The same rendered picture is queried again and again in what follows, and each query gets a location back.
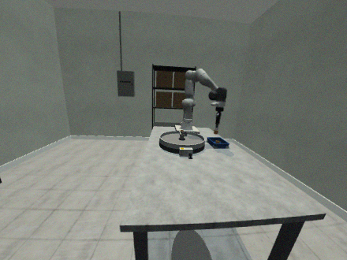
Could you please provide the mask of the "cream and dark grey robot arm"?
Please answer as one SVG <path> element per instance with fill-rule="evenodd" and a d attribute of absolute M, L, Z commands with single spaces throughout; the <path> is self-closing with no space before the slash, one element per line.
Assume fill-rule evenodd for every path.
<path fill-rule="evenodd" d="M 193 73 L 194 72 L 194 73 Z M 194 76 L 193 76 L 194 75 Z M 208 97 L 210 100 L 216 102 L 211 103 L 211 106 L 223 107 L 226 105 L 226 95 L 227 90 L 224 87 L 217 87 L 216 84 L 211 80 L 211 78 L 202 69 L 196 71 L 187 71 L 185 73 L 185 96 L 186 99 L 182 101 L 182 106 L 184 110 L 183 121 L 179 129 L 183 130 L 193 130 L 192 128 L 192 107 L 196 105 L 194 99 L 194 83 L 198 80 L 203 86 L 209 87 L 212 91 L 209 93 Z"/>

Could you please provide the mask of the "blue crate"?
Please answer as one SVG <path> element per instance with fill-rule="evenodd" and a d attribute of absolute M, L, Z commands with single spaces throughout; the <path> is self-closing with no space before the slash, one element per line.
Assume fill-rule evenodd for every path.
<path fill-rule="evenodd" d="M 216 140 L 219 140 L 220 143 L 215 143 Z M 221 137 L 207 137 L 207 143 L 209 143 L 214 149 L 229 149 L 229 143 Z"/>

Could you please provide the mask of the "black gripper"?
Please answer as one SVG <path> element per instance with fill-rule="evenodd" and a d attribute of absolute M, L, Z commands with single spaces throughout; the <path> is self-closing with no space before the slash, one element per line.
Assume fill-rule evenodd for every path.
<path fill-rule="evenodd" d="M 217 112 L 218 115 L 216 114 L 215 131 L 218 131 L 218 123 L 219 123 L 218 119 L 220 118 L 220 115 L 221 115 L 220 111 L 223 112 L 223 110 L 224 108 L 220 108 L 220 107 L 215 108 L 215 111 L 218 111 Z"/>

